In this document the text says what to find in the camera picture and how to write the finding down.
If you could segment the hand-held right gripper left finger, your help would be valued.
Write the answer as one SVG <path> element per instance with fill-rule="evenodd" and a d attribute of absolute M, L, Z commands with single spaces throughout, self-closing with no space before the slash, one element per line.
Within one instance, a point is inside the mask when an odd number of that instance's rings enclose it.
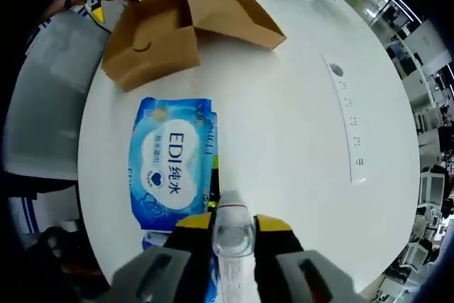
<path fill-rule="evenodd" d="M 203 302 L 209 288 L 214 212 L 179 221 L 161 247 L 151 246 L 120 268 L 112 302 Z"/>

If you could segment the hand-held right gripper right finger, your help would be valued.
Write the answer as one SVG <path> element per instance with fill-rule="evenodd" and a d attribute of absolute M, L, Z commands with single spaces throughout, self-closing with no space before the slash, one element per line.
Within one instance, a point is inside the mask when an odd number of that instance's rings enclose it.
<path fill-rule="evenodd" d="M 357 302 L 352 278 L 315 250 L 305 250 L 283 220 L 258 214 L 255 270 L 261 302 Z"/>

